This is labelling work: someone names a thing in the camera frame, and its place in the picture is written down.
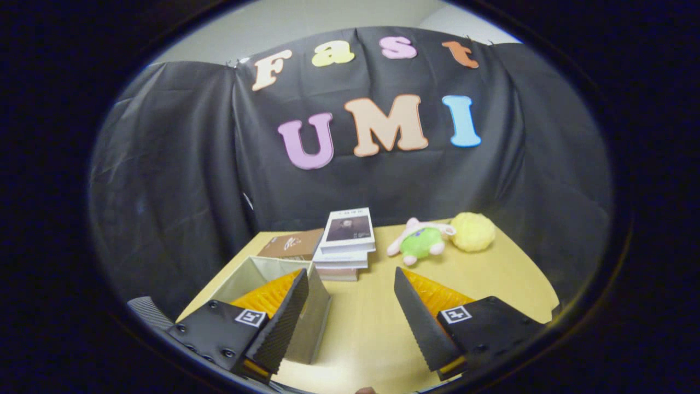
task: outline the yellow pom-pom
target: yellow pom-pom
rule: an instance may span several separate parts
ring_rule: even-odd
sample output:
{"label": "yellow pom-pom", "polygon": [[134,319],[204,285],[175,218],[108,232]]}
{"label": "yellow pom-pom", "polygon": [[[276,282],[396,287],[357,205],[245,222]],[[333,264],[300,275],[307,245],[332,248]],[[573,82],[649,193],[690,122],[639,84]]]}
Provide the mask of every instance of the yellow pom-pom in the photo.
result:
{"label": "yellow pom-pom", "polygon": [[484,250],[496,238],[496,226],[480,213],[462,212],[450,224],[457,230],[452,243],[465,252]]}

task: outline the beige box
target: beige box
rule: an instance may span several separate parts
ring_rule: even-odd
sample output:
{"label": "beige box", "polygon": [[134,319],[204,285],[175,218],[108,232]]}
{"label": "beige box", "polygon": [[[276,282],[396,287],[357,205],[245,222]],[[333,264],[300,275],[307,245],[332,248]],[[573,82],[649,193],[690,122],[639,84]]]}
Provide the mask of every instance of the beige box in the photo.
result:
{"label": "beige box", "polygon": [[265,283],[302,268],[306,268],[309,276],[309,296],[284,358],[312,364],[321,345],[330,308],[330,295],[312,262],[250,256],[222,282],[211,299],[233,302]]}

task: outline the plush toy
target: plush toy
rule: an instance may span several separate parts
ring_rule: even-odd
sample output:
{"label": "plush toy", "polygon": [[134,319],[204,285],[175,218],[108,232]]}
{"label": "plush toy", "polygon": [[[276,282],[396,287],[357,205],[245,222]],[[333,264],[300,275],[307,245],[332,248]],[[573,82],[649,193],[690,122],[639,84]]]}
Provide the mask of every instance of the plush toy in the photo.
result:
{"label": "plush toy", "polygon": [[406,229],[401,233],[401,236],[396,238],[386,249],[386,253],[393,256],[401,251],[404,264],[410,266],[429,254],[442,253],[445,250],[443,234],[453,236],[456,231],[449,224],[419,222],[418,219],[412,217],[408,219]]}
{"label": "plush toy", "polygon": [[484,215],[462,212],[450,221],[457,234],[452,236],[452,243],[465,252],[480,252],[496,238],[496,226]]}

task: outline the green plush toy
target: green plush toy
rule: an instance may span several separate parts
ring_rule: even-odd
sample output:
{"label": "green plush toy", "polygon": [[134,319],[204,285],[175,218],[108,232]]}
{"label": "green plush toy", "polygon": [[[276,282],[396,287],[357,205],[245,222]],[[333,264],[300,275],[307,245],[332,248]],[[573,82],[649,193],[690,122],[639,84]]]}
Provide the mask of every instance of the green plush toy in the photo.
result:
{"label": "green plush toy", "polygon": [[449,224],[436,224],[419,222],[412,217],[406,223],[406,229],[401,236],[386,249],[389,256],[399,252],[403,253],[403,262],[407,266],[415,264],[418,259],[427,257],[429,254],[440,254],[445,250],[445,241],[442,236],[453,236],[456,230]]}

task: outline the blue letter i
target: blue letter i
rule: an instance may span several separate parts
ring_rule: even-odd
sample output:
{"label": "blue letter i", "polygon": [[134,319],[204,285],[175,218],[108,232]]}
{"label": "blue letter i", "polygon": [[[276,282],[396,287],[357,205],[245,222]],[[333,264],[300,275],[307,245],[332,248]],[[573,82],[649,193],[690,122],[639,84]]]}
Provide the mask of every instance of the blue letter i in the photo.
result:
{"label": "blue letter i", "polygon": [[456,147],[476,147],[481,144],[481,138],[474,130],[472,113],[469,107],[472,99],[467,96],[444,96],[442,103],[449,107],[454,124],[454,135],[450,142]]}

